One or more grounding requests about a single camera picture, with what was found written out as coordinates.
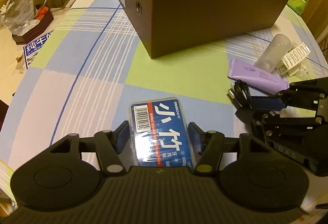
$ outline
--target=red stripe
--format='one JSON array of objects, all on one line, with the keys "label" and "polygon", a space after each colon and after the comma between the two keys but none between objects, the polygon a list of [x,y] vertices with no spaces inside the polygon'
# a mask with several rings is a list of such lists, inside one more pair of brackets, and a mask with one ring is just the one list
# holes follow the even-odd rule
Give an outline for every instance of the red stripe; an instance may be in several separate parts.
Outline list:
[{"label": "red stripe", "polygon": [[162,165],[161,154],[159,152],[159,144],[157,141],[156,123],[154,118],[153,106],[151,103],[147,103],[147,107],[148,107],[148,113],[150,119],[151,135],[153,137],[153,145],[155,149],[156,162],[158,167],[162,167],[163,165]]}]

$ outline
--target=checkered tablecloth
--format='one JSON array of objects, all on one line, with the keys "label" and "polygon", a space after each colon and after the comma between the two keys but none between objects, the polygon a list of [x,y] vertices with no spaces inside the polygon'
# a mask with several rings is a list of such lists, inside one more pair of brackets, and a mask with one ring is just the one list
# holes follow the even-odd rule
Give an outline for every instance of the checkered tablecloth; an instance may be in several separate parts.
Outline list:
[{"label": "checkered tablecloth", "polygon": [[[115,129],[128,119],[129,105],[136,101],[177,97],[187,123],[238,137],[245,127],[226,95],[232,82],[227,78],[229,63],[239,58],[253,64],[277,33],[310,48],[311,78],[328,76],[315,39],[287,6],[271,29],[154,60],[118,0],[93,0],[72,8],[31,64],[9,107],[0,133],[0,188],[12,196],[9,180],[19,166],[68,133],[87,137]],[[285,113],[309,114],[292,108]],[[125,166],[133,164],[129,144],[120,157]],[[92,154],[83,159],[96,162]],[[304,209],[328,191],[328,178],[309,177]]]}]

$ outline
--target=purple tube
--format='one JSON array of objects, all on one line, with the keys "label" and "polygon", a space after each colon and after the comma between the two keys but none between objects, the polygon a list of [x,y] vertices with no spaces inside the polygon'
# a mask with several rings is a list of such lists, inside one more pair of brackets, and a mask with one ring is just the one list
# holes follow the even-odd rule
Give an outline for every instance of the purple tube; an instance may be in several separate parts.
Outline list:
[{"label": "purple tube", "polygon": [[239,59],[233,59],[231,61],[228,77],[234,80],[242,80],[270,94],[275,94],[289,88],[289,83],[282,78]]}]

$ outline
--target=barcode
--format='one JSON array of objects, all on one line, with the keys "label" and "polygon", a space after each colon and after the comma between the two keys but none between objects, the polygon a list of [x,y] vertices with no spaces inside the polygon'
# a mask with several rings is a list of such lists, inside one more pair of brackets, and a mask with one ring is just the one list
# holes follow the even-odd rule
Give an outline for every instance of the barcode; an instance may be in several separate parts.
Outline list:
[{"label": "barcode", "polygon": [[135,106],[133,110],[137,132],[149,132],[150,120],[147,105]]}]

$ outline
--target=ribbed black surface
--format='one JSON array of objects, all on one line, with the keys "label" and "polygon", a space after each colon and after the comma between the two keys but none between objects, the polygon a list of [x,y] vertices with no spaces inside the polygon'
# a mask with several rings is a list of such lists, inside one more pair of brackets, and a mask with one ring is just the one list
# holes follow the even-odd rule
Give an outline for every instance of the ribbed black surface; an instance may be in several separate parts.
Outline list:
[{"label": "ribbed black surface", "polygon": [[280,213],[245,209],[227,199],[213,179],[194,176],[185,167],[133,167],[125,176],[108,178],[84,204],[51,213],[21,207],[5,224],[287,224],[302,214],[299,208]]}]

